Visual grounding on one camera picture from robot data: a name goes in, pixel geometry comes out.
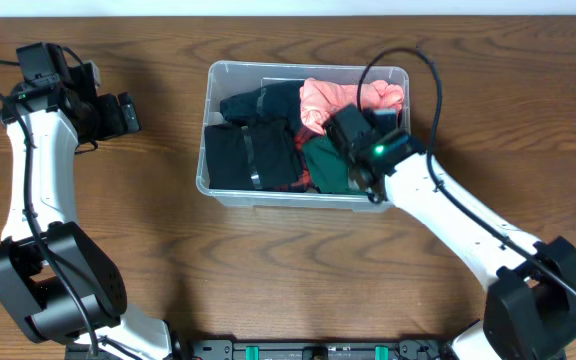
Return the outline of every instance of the wood grain surface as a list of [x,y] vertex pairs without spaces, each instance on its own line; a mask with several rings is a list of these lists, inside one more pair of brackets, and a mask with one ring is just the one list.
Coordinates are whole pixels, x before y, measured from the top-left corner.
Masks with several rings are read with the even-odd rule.
[[[483,314],[474,276],[398,210],[224,208],[195,186],[206,78],[222,59],[366,64],[419,44],[444,84],[439,160],[499,214],[576,246],[576,17],[0,19],[0,58],[50,41],[92,59],[103,91],[130,91],[144,131],[75,160],[82,228],[121,269],[129,301],[197,338],[457,335]],[[413,132],[435,102],[411,78]],[[0,66],[0,90],[21,79]],[[11,188],[0,125],[0,233]],[[576,341],[568,348],[576,359]],[[0,359],[63,358],[0,305]]]

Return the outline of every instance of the clear plastic container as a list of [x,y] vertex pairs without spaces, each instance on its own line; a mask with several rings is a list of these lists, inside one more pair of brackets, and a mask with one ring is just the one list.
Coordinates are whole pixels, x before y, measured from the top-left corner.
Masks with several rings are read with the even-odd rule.
[[[225,122],[219,112],[219,102],[221,100],[256,90],[265,85],[288,80],[305,80],[310,77],[341,85],[357,84],[363,70],[364,66],[270,64],[238,61],[217,61],[212,64],[208,71],[206,108],[201,131],[199,165],[197,166],[197,189],[204,195],[214,197],[224,206],[293,206],[371,212],[383,212],[392,207],[392,204],[387,202],[380,205],[372,204],[365,195],[218,190],[209,188],[210,175],[206,165],[203,128]],[[375,66],[370,69],[365,83],[375,80],[385,80],[390,84],[398,84],[404,88],[405,99],[402,110],[402,124],[406,130],[410,131],[408,74],[398,67]]]

